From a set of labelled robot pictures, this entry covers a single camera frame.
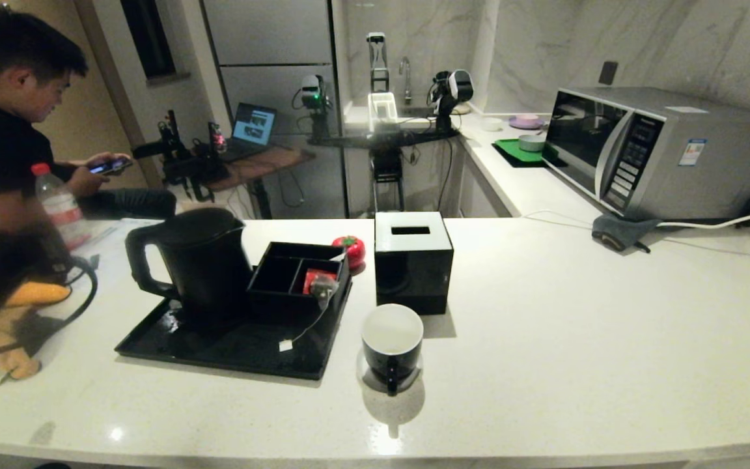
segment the kettle lid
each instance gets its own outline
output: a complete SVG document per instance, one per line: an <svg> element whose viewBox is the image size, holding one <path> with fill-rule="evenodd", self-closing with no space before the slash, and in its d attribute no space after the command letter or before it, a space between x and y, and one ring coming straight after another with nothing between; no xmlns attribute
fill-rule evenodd
<svg viewBox="0 0 750 469"><path fill-rule="evenodd" d="M158 238L164 244L196 244L244 226L224 208L196 208L165 221Z"/></svg>

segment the smartphone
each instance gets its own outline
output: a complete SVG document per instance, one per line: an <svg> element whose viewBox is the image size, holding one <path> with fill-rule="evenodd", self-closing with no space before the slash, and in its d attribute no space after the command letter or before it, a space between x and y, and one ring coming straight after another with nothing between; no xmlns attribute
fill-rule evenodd
<svg viewBox="0 0 750 469"><path fill-rule="evenodd" d="M93 175L110 175L111 173L116 173L117 171L128 168L129 166L132 166L131 160L129 160L128 158L119 158L119 160L110 161L108 163L103 163L99 166L89 168L89 171L91 171Z"/></svg>

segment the bowl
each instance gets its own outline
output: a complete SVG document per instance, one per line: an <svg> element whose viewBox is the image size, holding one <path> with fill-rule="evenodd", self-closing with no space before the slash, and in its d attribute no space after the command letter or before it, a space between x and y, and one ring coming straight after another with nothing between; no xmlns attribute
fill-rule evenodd
<svg viewBox="0 0 750 469"><path fill-rule="evenodd" d="M540 151L546 144L544 135L522 135L520 136L520 149L522 151Z"/></svg>
<svg viewBox="0 0 750 469"><path fill-rule="evenodd" d="M517 115L509 119L508 124L513 128L533 130L533 128L540 128L544 124L544 120L540 119L538 115Z"/></svg>
<svg viewBox="0 0 750 469"><path fill-rule="evenodd" d="M496 132L503 129L503 120L497 118L482 118L479 127L486 132Z"/></svg>

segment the kettle handle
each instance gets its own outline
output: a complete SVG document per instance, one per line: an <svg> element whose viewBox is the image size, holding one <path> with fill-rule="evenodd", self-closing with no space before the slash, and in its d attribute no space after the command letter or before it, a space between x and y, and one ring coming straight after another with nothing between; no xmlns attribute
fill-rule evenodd
<svg viewBox="0 0 750 469"><path fill-rule="evenodd" d="M129 266L132 268L132 278L137 286L143 291L157 294L171 300L179 300L178 290L175 285L159 282L152 278L149 273L149 264L146 261L144 249L147 244L153 244L161 225L144 226L136 228L126 236L126 255L129 257Z"/></svg>

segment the man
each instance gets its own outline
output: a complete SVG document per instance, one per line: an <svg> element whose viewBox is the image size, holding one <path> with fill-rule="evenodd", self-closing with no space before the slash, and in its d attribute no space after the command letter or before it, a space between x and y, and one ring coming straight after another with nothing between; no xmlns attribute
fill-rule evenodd
<svg viewBox="0 0 750 469"><path fill-rule="evenodd" d="M167 218L175 196L167 190L99 191L106 176L89 170L129 158L101 152L83 161L55 163L51 145L32 124L63 101L72 74L89 67L77 44L33 15L0 6L0 231L14 232L45 217L34 197L34 163L48 163L66 182L87 218Z"/></svg>

